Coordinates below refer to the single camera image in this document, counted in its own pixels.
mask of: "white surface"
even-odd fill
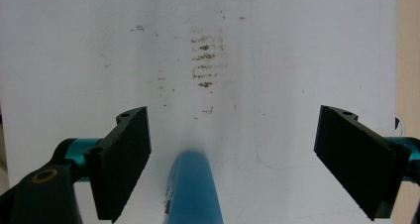
[[[225,223],[369,223],[313,145],[321,104],[393,133],[395,0],[0,0],[0,22],[11,184],[146,105],[153,153],[119,223],[162,221],[186,149],[207,154]]]

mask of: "black bracket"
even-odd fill
[[[0,224],[79,224],[73,184],[88,177],[98,218],[114,223],[124,209],[151,153],[148,111],[133,109],[117,117],[104,139],[67,139],[52,159],[0,196]]]
[[[356,114],[321,106],[315,153],[371,220],[389,218],[401,180],[415,179],[411,150],[391,141]]]

